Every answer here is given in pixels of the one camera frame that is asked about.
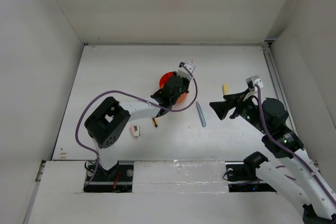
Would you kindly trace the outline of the thick yellow highlighter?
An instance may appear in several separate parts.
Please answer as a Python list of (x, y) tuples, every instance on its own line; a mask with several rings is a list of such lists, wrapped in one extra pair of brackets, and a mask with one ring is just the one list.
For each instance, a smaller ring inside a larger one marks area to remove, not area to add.
[(223, 90), (223, 95), (228, 95), (229, 93), (228, 84), (223, 84), (222, 90)]

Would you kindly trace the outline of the blue grey marker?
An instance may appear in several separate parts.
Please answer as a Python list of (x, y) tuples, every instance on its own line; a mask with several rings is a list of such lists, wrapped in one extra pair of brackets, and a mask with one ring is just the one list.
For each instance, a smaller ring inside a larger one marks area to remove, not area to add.
[(204, 114), (203, 114), (201, 105), (199, 104), (198, 101), (195, 101), (195, 104), (196, 104), (196, 109), (197, 109), (197, 112), (198, 112), (199, 119), (201, 121), (201, 125), (202, 125), (202, 127), (206, 127), (206, 120), (204, 118)]

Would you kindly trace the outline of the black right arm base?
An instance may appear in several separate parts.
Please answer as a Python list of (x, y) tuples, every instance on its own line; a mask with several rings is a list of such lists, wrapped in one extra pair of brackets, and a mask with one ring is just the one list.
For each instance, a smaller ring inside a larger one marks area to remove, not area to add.
[(230, 193), (276, 192), (270, 185), (257, 178), (256, 169), (268, 158), (260, 152), (254, 152), (243, 161), (225, 162), (223, 180), (228, 182)]

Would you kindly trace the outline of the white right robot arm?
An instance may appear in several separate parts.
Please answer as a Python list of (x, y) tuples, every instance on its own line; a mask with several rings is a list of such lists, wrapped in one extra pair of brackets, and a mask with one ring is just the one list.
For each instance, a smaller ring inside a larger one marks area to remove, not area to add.
[(291, 175), (283, 174), (261, 152), (254, 152), (239, 165), (227, 165), (223, 178), (238, 186), (264, 181), (291, 203), (304, 223), (335, 223), (335, 192), (314, 166), (301, 140), (286, 126), (289, 114), (283, 103), (274, 98), (254, 103), (256, 96), (246, 95), (246, 91), (226, 95), (224, 101), (209, 105), (220, 120), (233, 109), (230, 119), (240, 116), (260, 131), (266, 149)]

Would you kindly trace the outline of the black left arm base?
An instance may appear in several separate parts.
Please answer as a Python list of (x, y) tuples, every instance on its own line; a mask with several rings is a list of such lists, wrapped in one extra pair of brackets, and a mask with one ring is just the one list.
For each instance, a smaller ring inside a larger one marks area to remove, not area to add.
[(83, 190), (86, 193), (131, 193), (134, 162), (118, 162), (109, 171), (100, 165), (94, 173), (96, 163), (85, 162), (86, 177)]

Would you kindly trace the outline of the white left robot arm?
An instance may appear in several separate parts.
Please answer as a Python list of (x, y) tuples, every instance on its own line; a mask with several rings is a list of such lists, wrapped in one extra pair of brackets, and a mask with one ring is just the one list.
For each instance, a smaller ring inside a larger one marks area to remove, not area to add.
[(135, 100), (117, 101), (114, 97), (107, 97), (85, 120), (84, 126), (97, 147), (95, 153), (98, 164), (94, 172), (99, 172), (105, 180), (114, 179), (119, 171), (119, 162), (116, 159), (113, 160), (103, 150), (116, 143), (127, 123), (145, 118), (159, 118), (169, 112), (174, 112), (173, 106), (180, 96), (188, 93), (191, 79), (191, 77), (186, 78), (175, 72), (163, 87), (148, 99), (141, 99), (117, 90), (99, 95), (100, 98), (106, 94), (118, 93)]

